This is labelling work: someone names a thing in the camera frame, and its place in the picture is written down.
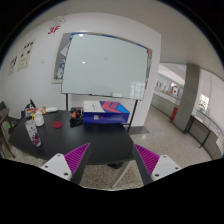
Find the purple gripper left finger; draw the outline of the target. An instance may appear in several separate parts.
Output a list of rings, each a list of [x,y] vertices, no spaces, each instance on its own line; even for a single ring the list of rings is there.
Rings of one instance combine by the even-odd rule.
[[[66,154],[57,153],[42,169],[68,181],[80,181],[90,155],[89,146],[86,143]]]

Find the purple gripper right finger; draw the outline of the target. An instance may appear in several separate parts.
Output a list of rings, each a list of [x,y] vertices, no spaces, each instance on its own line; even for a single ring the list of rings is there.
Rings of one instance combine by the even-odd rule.
[[[159,156],[137,144],[133,145],[133,156],[143,182],[153,182],[181,170],[168,155]]]

